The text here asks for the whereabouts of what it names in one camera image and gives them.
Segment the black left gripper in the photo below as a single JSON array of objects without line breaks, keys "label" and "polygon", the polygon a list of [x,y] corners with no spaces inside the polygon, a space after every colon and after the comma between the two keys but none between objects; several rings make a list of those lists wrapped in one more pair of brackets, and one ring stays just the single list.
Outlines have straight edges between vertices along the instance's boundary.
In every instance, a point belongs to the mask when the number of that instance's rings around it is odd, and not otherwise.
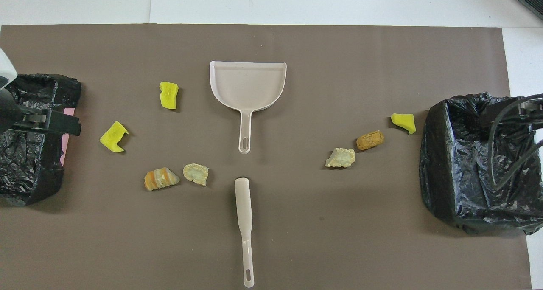
[{"label": "black left gripper", "polygon": [[21,110],[10,91],[0,91],[0,133],[8,130],[79,136],[79,118],[51,109]]}]

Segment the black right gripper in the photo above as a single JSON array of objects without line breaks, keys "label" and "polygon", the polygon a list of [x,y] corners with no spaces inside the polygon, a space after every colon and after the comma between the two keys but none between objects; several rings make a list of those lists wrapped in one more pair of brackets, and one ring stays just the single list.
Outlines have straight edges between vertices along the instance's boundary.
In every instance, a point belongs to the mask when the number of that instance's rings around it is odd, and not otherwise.
[{"label": "black right gripper", "polygon": [[518,100],[518,117],[515,122],[519,125],[531,126],[531,129],[543,128],[543,100]]}]

